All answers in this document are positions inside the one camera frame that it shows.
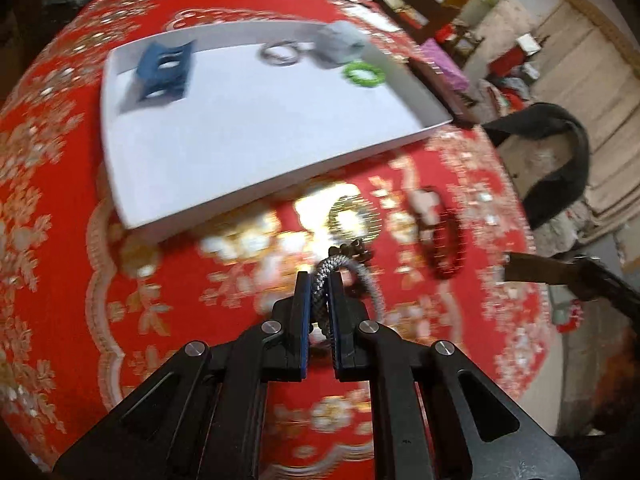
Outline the dark wooden chair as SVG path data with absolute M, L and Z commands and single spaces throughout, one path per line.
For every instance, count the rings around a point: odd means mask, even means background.
M 460 13 L 437 0 L 373 0 L 416 44 L 424 44 Z

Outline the white paper sheet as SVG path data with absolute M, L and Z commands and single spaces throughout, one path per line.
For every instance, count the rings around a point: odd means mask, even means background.
M 343 12 L 351 18 L 358 18 L 358 20 L 365 22 L 367 25 L 381 32 L 400 31 L 400 27 L 386 18 L 385 15 L 379 14 L 375 10 L 360 3 L 352 3 L 344 6 Z

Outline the blue hair claw clip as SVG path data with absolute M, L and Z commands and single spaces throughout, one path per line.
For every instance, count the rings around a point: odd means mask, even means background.
M 136 68 L 139 101 L 155 98 L 182 99 L 190 76 L 194 42 L 167 47 L 153 41 Z

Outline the red floral tablecloth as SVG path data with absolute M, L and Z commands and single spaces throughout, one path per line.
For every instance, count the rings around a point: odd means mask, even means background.
M 372 270 L 390 326 L 452 341 L 514 398 L 536 377 L 548 296 L 498 280 L 502 253 L 534 242 L 482 129 L 442 129 L 159 245 L 117 218 L 100 142 L 108 52 L 186 26 L 342 15 L 335 0 L 96 0 L 26 70 L 1 112 L 1 414 L 39 467 L 187 341 L 260 321 L 326 256 L 345 195 L 380 216 Z

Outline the brown leather wallet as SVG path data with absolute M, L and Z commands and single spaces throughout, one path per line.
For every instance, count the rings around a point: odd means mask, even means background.
M 419 79 L 421 84 L 446 108 L 456 126 L 471 129 L 480 123 L 457 92 L 448 84 L 444 73 L 435 63 L 422 61 L 420 58 L 408 58 L 406 64 L 413 76 Z

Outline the white shallow tray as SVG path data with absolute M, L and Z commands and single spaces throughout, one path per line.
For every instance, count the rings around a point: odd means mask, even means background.
M 104 164 L 120 221 L 166 240 L 319 174 L 422 140 L 446 108 L 375 46 L 385 81 L 350 82 L 312 53 L 316 22 L 242 21 L 162 32 L 107 55 Z M 136 68 L 153 41 L 194 42 L 182 99 L 139 101 Z

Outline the purple cloth side table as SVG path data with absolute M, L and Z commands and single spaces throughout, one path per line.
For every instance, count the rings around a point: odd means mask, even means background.
M 433 38 L 427 39 L 420 47 L 420 51 L 427 61 L 432 62 L 436 72 L 442 74 L 451 88 L 459 92 L 468 90 L 470 84 L 468 77 Z

